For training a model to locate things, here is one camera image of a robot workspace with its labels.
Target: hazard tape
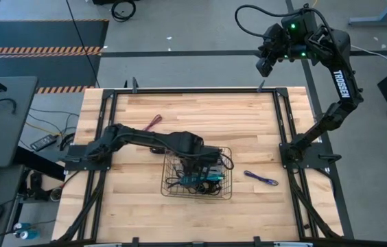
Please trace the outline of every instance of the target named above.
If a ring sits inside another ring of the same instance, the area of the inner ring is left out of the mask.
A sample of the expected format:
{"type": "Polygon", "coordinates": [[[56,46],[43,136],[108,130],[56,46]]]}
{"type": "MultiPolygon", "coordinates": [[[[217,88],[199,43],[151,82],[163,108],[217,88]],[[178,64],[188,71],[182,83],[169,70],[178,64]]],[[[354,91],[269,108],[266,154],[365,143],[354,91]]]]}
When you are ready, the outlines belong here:
{"type": "MultiPolygon", "coordinates": [[[[25,22],[59,22],[59,21],[73,21],[72,19],[65,19],[65,20],[59,20],[59,19],[55,19],[55,20],[0,20],[0,22],[21,22],[21,21],[25,21],[25,22]]],[[[75,20],[77,22],[79,21],[110,21],[108,19],[80,19],[80,20],[75,20]]]]}
{"type": "MultiPolygon", "coordinates": [[[[98,53],[102,47],[85,47],[87,53],[98,53]]],[[[79,47],[0,47],[0,54],[52,54],[52,53],[84,53],[79,47]]]]}
{"type": "MultiPolygon", "coordinates": [[[[88,55],[98,55],[101,56],[100,52],[88,52],[88,55]]],[[[85,52],[75,52],[67,54],[10,54],[10,55],[0,55],[0,58],[46,58],[46,57],[59,57],[59,56],[85,56],[85,52]]]]}
{"type": "Polygon", "coordinates": [[[40,87],[36,91],[39,94],[48,93],[82,93],[85,89],[94,89],[94,86],[53,86],[53,87],[40,87]]]}

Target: wire basket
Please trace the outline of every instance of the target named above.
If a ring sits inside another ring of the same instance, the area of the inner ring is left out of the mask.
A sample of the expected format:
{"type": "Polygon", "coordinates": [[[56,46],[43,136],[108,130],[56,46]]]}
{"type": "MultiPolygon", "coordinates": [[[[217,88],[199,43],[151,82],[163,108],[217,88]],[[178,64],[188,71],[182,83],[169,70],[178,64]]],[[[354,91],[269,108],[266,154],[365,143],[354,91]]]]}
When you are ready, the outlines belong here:
{"type": "MultiPolygon", "coordinates": [[[[231,159],[232,152],[230,148],[219,147],[221,154],[225,154],[231,159]]],[[[222,179],[217,181],[210,188],[210,184],[205,183],[193,187],[182,185],[173,185],[177,180],[183,177],[183,165],[180,158],[173,152],[166,151],[165,160],[163,163],[163,175],[161,181],[161,194],[164,196],[181,197],[181,198],[197,198],[210,200],[228,200],[232,196],[232,171],[226,167],[230,167],[231,163],[228,158],[221,155],[218,164],[215,164],[208,171],[208,175],[213,173],[221,173],[222,179]],[[206,193],[208,189],[215,189],[213,193],[206,193]]]]}

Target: gray floor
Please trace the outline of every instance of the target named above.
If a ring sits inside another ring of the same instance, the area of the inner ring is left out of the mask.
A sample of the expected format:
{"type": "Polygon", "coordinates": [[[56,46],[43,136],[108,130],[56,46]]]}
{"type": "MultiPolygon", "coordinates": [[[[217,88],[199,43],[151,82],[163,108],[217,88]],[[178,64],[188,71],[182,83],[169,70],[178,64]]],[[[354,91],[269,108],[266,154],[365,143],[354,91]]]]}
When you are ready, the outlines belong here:
{"type": "MultiPolygon", "coordinates": [[[[293,0],[294,7],[310,0],[293,0]]],[[[256,49],[259,38],[240,31],[233,19],[234,10],[243,3],[254,3],[272,12],[286,12],[284,0],[142,0],[137,13],[126,23],[110,22],[105,46],[107,51],[172,51],[210,49],[256,49]]],[[[91,1],[70,0],[77,19],[110,18],[109,5],[94,6],[91,1]]],[[[354,45],[366,49],[387,49],[387,28],[349,27],[349,17],[375,16],[387,0],[319,1],[316,6],[334,28],[348,31],[354,45]]],[[[244,26],[256,31],[280,21],[256,12],[241,13],[244,26]]],[[[63,0],[1,0],[0,19],[70,19],[63,0]]],[[[249,56],[178,57],[178,58],[102,58],[99,82],[102,87],[120,87],[136,77],[140,86],[257,86],[263,80],[258,74],[257,59],[249,56]]],[[[387,62],[378,57],[351,59],[357,71],[357,83],[364,88],[365,102],[345,121],[341,129],[330,133],[334,152],[343,156],[338,162],[340,180],[357,239],[387,241],[387,104],[377,83],[387,76],[387,62]]],[[[326,109],[338,96],[327,70],[312,67],[322,108],[326,109]]],[[[266,86],[306,86],[299,62],[285,62],[274,67],[266,86]]],[[[81,94],[37,95],[33,107],[45,110],[67,110],[77,113],[81,94]]],[[[34,113],[64,128],[66,115],[34,113]]],[[[44,128],[51,126],[28,120],[44,128]]],[[[76,124],[72,118],[71,125],[76,124]]],[[[27,126],[21,139],[31,143],[45,133],[27,126]]],[[[55,217],[56,204],[49,204],[55,217]]],[[[36,207],[24,210],[27,221],[36,207]]],[[[45,226],[47,242],[52,225],[45,226]]],[[[21,246],[35,242],[7,239],[5,246],[21,246]]]]}

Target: wooden table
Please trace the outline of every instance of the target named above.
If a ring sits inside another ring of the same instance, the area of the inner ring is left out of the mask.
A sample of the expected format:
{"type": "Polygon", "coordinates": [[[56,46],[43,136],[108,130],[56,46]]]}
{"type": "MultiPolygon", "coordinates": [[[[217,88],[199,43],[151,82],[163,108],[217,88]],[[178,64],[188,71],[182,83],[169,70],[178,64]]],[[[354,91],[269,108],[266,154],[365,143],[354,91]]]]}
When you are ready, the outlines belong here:
{"type": "MultiPolygon", "coordinates": [[[[292,87],[288,92],[297,132],[304,132],[314,123],[306,90],[292,87]]],[[[101,97],[101,89],[86,90],[75,143],[94,139],[101,97]]],[[[281,110],[285,116],[282,101],[281,110]]],[[[107,173],[98,243],[131,242],[133,237],[140,237],[140,242],[251,242],[253,236],[262,241],[298,240],[290,186],[279,155],[281,140],[272,94],[120,95],[115,123],[142,129],[157,114],[163,120],[152,131],[186,130],[204,138],[206,145],[232,149],[233,196],[230,200],[162,196],[163,156],[151,154],[149,148],[126,145],[114,153],[107,173]],[[273,178],[279,186],[249,178],[244,170],[273,178]]],[[[285,128],[289,134],[288,123],[285,128]]],[[[87,172],[80,172],[64,188],[53,239],[64,234],[81,210],[86,179],[87,172]]],[[[329,179],[308,169],[307,180],[314,207],[341,235],[329,179]]],[[[88,219],[87,237],[91,213],[88,219]]]]}

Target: black wire basket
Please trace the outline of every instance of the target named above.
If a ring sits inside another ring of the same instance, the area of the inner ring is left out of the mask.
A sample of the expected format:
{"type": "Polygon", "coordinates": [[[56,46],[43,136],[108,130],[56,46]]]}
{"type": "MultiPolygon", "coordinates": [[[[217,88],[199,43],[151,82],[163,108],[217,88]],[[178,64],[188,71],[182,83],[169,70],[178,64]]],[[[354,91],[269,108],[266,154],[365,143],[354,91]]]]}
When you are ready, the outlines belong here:
{"type": "Polygon", "coordinates": [[[228,168],[233,168],[231,163],[232,152],[230,148],[219,147],[219,149],[222,155],[218,163],[213,164],[210,168],[204,168],[204,173],[207,173],[206,176],[216,176],[219,180],[213,183],[198,183],[193,186],[177,184],[184,176],[183,164],[181,159],[173,152],[166,151],[161,180],[161,194],[181,198],[230,199],[232,196],[232,170],[228,168]]]}

